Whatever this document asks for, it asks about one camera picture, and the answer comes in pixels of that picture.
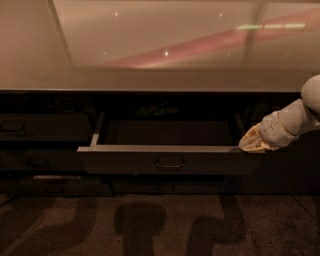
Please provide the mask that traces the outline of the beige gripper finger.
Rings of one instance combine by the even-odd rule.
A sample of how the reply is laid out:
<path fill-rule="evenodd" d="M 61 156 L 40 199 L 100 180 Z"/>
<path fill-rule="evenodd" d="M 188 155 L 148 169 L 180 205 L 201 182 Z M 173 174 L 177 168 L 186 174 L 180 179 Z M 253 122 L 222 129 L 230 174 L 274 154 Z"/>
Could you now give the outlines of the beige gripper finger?
<path fill-rule="evenodd" d="M 252 126 L 239 142 L 240 147 L 257 147 L 262 141 L 259 125 Z"/>
<path fill-rule="evenodd" d="M 245 152 L 258 152 L 270 150 L 259 134 L 245 135 L 239 142 L 239 148 Z"/>

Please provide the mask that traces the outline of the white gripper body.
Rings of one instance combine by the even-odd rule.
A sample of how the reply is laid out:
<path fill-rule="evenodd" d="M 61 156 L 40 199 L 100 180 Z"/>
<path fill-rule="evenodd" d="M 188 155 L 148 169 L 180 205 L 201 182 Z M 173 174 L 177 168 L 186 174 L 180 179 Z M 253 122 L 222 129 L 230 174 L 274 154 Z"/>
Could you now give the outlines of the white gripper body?
<path fill-rule="evenodd" d="M 264 150 L 278 150 L 298 139 L 298 136 L 292 135 L 280 122 L 278 111 L 262 119 L 258 124 L 258 133 L 262 138 L 261 146 Z"/>

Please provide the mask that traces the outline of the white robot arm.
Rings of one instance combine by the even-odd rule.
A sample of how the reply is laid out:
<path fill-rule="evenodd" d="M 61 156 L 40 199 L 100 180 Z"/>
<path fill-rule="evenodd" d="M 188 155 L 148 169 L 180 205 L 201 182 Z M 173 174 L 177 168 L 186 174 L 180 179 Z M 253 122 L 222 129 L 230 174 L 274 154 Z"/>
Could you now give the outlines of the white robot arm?
<path fill-rule="evenodd" d="M 320 75 L 316 75 L 302 86 L 299 99 L 252 126 L 241 138 L 239 148 L 245 152 L 275 151 L 319 129 Z"/>

